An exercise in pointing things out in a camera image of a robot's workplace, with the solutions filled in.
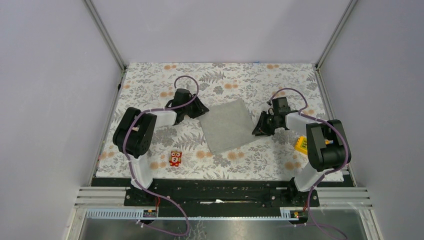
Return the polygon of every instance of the floral pattern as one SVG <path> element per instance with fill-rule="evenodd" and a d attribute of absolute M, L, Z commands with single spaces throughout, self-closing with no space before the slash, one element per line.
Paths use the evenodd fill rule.
<path fill-rule="evenodd" d="M 174 80 L 181 75 L 198 81 L 198 96 L 207 107 L 243 99 L 255 124 L 261 111 L 269 108 L 266 101 L 284 87 L 305 95 L 308 108 L 304 113 L 327 117 L 311 64 L 131 63 L 99 156 L 97 177 L 130 177 L 127 160 L 112 142 L 113 134 L 128 107 L 164 107 L 174 97 Z M 179 80 L 177 87 L 196 92 L 196 85 L 188 78 Z M 277 95 L 282 96 L 288 98 L 292 109 L 304 106 L 293 91 Z M 213 155 L 199 120 L 186 117 L 178 125 L 155 130 L 147 160 L 154 178 L 288 181 L 308 162 L 306 155 L 294 149 L 299 137 L 293 131 L 277 129 L 274 136 L 258 137 L 252 143 Z M 182 152 L 179 167 L 170 166 L 171 151 Z M 342 181 L 343 176 L 336 172 L 325 180 Z"/>

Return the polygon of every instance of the gray towel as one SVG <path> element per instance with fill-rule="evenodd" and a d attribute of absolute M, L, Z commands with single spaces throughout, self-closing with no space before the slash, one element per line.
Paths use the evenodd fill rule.
<path fill-rule="evenodd" d="M 209 112 L 198 119 L 213 154 L 220 154 L 258 139 L 252 135 L 255 125 L 242 99 L 211 106 Z"/>

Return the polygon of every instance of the metal frame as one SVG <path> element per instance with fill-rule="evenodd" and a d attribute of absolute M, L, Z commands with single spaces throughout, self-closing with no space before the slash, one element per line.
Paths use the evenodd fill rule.
<path fill-rule="evenodd" d="M 149 209 L 150 206 L 124 206 L 126 187 L 96 187 L 83 186 L 79 189 L 75 208 L 79 209 Z M 363 209 L 372 210 L 373 205 L 365 187 L 317 187 L 320 207 L 311 209 L 343 210 Z M 302 210 L 302 207 L 281 207 L 283 210 Z"/>
<path fill-rule="evenodd" d="M 337 40 L 337 37 L 339 36 L 340 32 L 342 31 L 343 27 L 345 26 L 345 23 L 347 22 L 349 16 L 351 15 L 351 13 L 354 10 L 357 3 L 358 3 L 358 0 L 350 0 L 349 4 L 347 5 L 346 9 L 344 10 L 344 13 L 341 16 L 341 19 L 338 22 L 337 26 L 335 27 L 335 30 L 330 37 L 330 40 L 328 41 L 327 45 L 324 48 L 324 51 L 322 52 L 321 56 L 318 59 L 318 62 L 316 63 L 316 67 L 318 69 L 321 68 L 324 61 L 326 60 L 327 55 L 329 54 L 331 48 L 333 47 L 335 41 Z"/>
<path fill-rule="evenodd" d="M 358 211 L 366 236 L 370 240 L 383 240 L 376 222 L 374 209 L 364 187 L 318 187 L 321 210 Z M 140 216 L 144 209 L 153 206 L 124 206 L 126 187 L 81 187 L 73 211 L 73 222 L 67 240 L 78 240 L 82 232 L 84 220 L 96 219 L 145 219 Z M 216 221 L 290 221 L 290 211 L 301 211 L 302 207 L 280 207 L 281 217 L 189 217 L 190 220 Z M 162 220 L 184 220 L 183 217 L 158 217 Z"/>
<path fill-rule="evenodd" d="M 107 115 L 107 121 L 106 121 L 106 124 L 104 126 L 103 133 L 101 135 L 101 142 L 100 142 L 100 144 L 97 148 L 95 161 L 94 161 L 93 167 L 91 168 L 91 174 L 89 176 L 89 179 L 87 179 L 87 181 L 86 181 L 87 186 L 90 186 L 92 184 L 93 176 L 96 174 L 97 164 L 99 162 L 98 157 L 100 156 L 101 152 L 103 151 L 103 147 L 105 146 L 105 139 L 108 136 L 109 127 L 112 124 L 111 120 L 112 120 L 112 117 L 114 115 L 115 108 L 118 104 L 119 94 L 121 93 L 121 85 L 124 82 L 126 76 L 127 76 L 127 70 L 123 70 L 122 73 L 121 73 L 119 82 L 116 85 L 116 91 L 113 95 L 113 102 L 112 102 L 112 105 L 110 106 L 109 113 Z"/>
<path fill-rule="evenodd" d="M 108 33 L 108 30 L 106 30 L 105 24 L 103 24 L 102 19 L 100 18 L 99 13 L 97 12 L 96 7 L 94 6 L 92 0 L 82 0 L 87 8 L 87 11 L 90 13 L 95 25 L 97 26 L 101 36 L 103 37 L 104 43 L 109 48 L 110 53 L 112 54 L 113 58 L 116 61 L 116 64 L 118 64 L 121 71 L 124 71 L 126 66 L 125 62 L 122 59 L 117 47 L 114 44 L 114 41 L 112 41 L 111 36 Z"/>
<path fill-rule="evenodd" d="M 105 44 L 109 48 L 112 56 L 114 57 L 116 63 L 119 68 L 122 70 L 122 76 L 120 82 L 117 87 L 117 91 L 114 95 L 113 104 L 110 108 L 107 124 L 103 131 L 103 138 L 106 138 L 106 134 L 108 132 L 108 128 L 111 124 L 111 119 L 115 110 L 115 106 L 117 104 L 117 99 L 120 92 L 120 85 L 125 79 L 126 76 L 126 65 L 123 61 L 118 49 L 116 48 L 114 42 L 111 39 L 102 19 L 99 16 L 99 13 L 96 10 L 93 2 L 91 0 L 82 0 L 90 13 L 93 21 L 95 22 L 100 34 L 102 35 Z M 328 56 L 331 48 L 333 47 L 335 41 L 337 40 L 341 30 L 346 24 L 347 19 L 351 15 L 355 5 L 358 0 L 350 0 L 346 10 L 343 13 L 339 23 L 337 24 L 333 34 L 331 35 L 330 40 L 323 53 L 321 54 L 319 60 L 315 65 L 315 77 L 318 83 L 319 90 L 321 92 L 322 100 L 324 103 L 325 111 L 329 118 L 335 118 L 333 106 L 328 96 L 328 91 L 323 80 L 323 77 L 320 72 L 320 68 L 325 62 L 326 57 Z M 104 142 L 100 144 L 97 156 L 103 150 Z M 92 175 L 90 175 L 90 180 L 88 185 L 91 184 L 92 176 L 95 174 L 95 170 L 97 168 L 97 159 L 93 166 Z M 347 170 L 343 169 L 344 175 L 350 175 L 352 181 L 355 186 L 357 186 L 357 182 L 353 173 L 351 166 L 349 165 Z M 366 232 L 368 239 L 379 239 L 382 240 L 381 230 L 376 221 L 375 212 L 372 206 L 372 202 L 369 198 L 368 191 L 364 187 L 318 187 L 317 189 L 318 199 L 320 202 L 320 207 L 312 207 L 312 209 L 326 209 L 326 210 L 344 210 L 344 209 L 356 209 L 360 213 L 362 223 Z M 150 209 L 152 207 L 133 207 L 133 206 L 124 206 L 124 200 L 126 197 L 126 188 L 125 187 L 81 187 L 78 193 L 78 197 L 75 201 L 75 206 L 71 213 L 71 225 L 68 229 L 68 232 L 65 234 L 65 239 L 68 240 L 78 240 L 83 228 L 84 220 L 87 217 L 91 217 L 90 211 L 95 212 L 95 210 L 103 209 L 103 210 L 119 210 L 119 212 L 128 212 L 134 210 L 142 210 L 142 209 Z M 285 211 L 290 210 L 301 210 L 301 207 L 281 207 L 281 216 L 283 220 L 286 220 L 283 216 L 286 213 Z M 218 218 L 202 218 L 195 217 L 191 219 L 196 220 L 275 220 L 275 218 L 265 218 L 265 217 L 218 217 Z"/>

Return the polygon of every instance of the owl toy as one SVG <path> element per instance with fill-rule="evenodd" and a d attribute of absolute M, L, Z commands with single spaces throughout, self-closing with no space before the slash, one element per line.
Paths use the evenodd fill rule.
<path fill-rule="evenodd" d="M 181 163 L 181 156 L 183 153 L 181 151 L 171 151 L 171 157 L 169 158 L 169 165 L 173 167 L 178 167 Z"/>

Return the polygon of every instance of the yellow object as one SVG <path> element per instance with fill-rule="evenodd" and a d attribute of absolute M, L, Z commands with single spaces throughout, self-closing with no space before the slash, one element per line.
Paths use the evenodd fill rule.
<path fill-rule="evenodd" d="M 326 145 L 331 144 L 331 143 L 332 143 L 332 141 L 325 140 Z M 296 151 L 299 151 L 299 152 L 305 154 L 305 155 L 308 155 L 308 144 L 307 144 L 307 141 L 306 141 L 306 137 L 304 137 L 304 136 L 299 137 L 299 139 L 296 142 L 296 145 L 294 146 L 294 149 Z"/>

